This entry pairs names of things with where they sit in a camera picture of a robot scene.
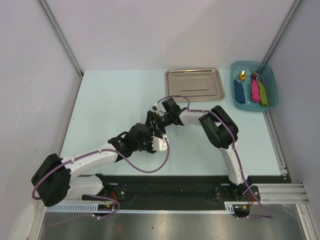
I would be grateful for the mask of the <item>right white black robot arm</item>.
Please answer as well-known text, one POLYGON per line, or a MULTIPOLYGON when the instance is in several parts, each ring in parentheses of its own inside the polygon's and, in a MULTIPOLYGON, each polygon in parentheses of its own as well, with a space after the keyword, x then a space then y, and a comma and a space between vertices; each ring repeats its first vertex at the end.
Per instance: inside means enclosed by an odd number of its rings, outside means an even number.
POLYGON ((200 126, 209 142, 220 150, 225 162, 230 181, 230 194, 242 201, 249 194, 249 175, 245 171, 238 148, 239 129, 225 110, 217 105, 210 110, 190 109, 188 106, 180 108, 172 97, 162 102, 165 112, 159 114, 158 104, 147 112, 145 125, 152 135, 152 147, 155 151, 163 150, 169 141, 165 140, 166 127, 200 126))

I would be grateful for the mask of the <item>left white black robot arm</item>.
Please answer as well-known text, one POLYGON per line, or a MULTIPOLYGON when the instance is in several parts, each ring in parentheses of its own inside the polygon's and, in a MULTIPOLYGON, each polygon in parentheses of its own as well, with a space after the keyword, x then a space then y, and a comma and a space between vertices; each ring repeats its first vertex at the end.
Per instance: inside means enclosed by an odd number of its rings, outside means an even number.
POLYGON ((86 171, 129 158, 137 151, 155 153, 155 139, 163 134, 152 126, 136 123, 129 131, 113 137, 104 145, 69 157, 48 155, 31 178, 32 198, 51 207, 66 198, 71 181, 86 171))

